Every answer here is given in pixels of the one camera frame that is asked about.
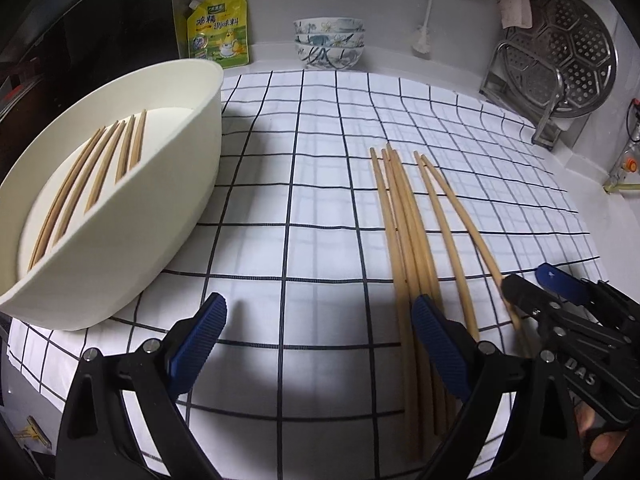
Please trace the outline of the operator hand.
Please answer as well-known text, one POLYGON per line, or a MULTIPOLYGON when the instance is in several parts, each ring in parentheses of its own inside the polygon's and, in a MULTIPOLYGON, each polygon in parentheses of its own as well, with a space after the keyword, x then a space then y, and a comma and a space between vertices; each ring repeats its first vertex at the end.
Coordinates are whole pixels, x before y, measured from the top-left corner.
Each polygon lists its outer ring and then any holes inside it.
MULTIPOLYGON (((596 412, 584 402, 575 408, 579 435, 584 438, 596 421, 596 412)), ((590 456, 599 463, 607 463, 626 437, 626 432, 605 431, 595 436, 591 442, 590 456)))

